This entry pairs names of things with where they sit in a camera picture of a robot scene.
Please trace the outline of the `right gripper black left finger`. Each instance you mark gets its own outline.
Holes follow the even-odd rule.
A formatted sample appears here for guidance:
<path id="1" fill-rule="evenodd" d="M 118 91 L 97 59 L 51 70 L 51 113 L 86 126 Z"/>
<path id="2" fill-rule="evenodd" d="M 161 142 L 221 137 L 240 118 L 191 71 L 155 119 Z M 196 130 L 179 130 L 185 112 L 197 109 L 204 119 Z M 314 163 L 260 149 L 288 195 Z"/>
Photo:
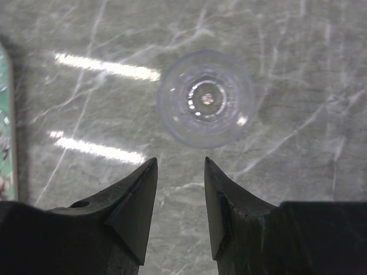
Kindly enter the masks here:
<path id="1" fill-rule="evenodd" d="M 145 263 L 158 182 L 151 158 L 69 207 L 1 203 L 2 274 L 137 274 Z"/>

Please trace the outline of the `clear glass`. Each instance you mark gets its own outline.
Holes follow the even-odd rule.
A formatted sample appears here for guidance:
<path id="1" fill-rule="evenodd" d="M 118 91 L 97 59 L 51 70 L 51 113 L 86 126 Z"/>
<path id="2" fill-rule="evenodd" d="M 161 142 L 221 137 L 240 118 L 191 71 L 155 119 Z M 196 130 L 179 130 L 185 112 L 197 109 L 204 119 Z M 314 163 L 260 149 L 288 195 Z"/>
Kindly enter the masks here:
<path id="1" fill-rule="evenodd" d="M 181 57 L 162 77 L 157 109 L 175 140 L 219 148 L 244 137 L 255 113 L 255 91 L 236 57 L 201 50 Z"/>

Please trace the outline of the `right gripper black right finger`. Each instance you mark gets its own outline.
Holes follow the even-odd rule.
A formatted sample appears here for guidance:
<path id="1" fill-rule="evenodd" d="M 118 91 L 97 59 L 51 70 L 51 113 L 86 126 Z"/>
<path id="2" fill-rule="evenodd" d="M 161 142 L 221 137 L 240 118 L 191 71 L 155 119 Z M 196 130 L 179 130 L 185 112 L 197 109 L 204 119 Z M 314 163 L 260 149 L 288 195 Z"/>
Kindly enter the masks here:
<path id="1" fill-rule="evenodd" d="M 366 203 L 274 206 L 205 160 L 212 257 L 220 274 L 365 274 Z"/>

